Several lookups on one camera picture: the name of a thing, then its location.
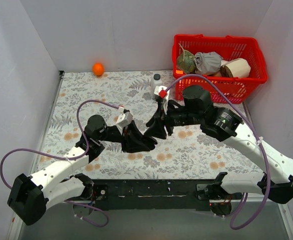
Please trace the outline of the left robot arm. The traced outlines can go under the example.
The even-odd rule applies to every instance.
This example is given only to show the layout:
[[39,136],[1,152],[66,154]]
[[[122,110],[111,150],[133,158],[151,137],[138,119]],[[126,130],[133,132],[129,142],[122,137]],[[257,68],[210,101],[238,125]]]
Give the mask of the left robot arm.
[[95,160],[105,149],[102,141],[120,143],[125,153],[150,152],[157,141],[143,135],[129,112],[119,118],[124,127],[107,126],[100,115],[91,116],[84,135],[62,158],[29,176],[20,174],[14,180],[7,204],[27,225],[42,218],[46,210],[71,198],[88,200],[94,194],[94,182],[77,169]]

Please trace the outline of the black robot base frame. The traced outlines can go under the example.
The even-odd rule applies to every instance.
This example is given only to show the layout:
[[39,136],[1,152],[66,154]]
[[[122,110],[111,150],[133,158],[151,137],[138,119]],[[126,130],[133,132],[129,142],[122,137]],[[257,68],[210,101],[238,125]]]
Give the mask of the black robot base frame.
[[72,200],[92,203],[109,210],[196,210],[228,215],[232,203],[242,195],[210,198],[206,188],[212,179],[95,179],[93,192],[87,199]]

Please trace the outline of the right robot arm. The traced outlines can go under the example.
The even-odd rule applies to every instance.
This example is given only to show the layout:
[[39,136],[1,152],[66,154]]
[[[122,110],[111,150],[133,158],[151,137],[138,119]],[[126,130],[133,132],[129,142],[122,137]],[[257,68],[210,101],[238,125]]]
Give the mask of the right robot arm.
[[146,136],[166,139],[174,127],[199,125],[204,134],[239,151],[262,170],[219,173],[212,184],[200,191],[202,196],[217,200],[235,193],[253,193],[278,204],[293,198],[293,159],[256,139],[248,124],[232,110],[214,106],[207,90],[199,85],[185,88],[184,105],[170,100],[165,86],[156,86],[153,94],[158,107],[146,124]]

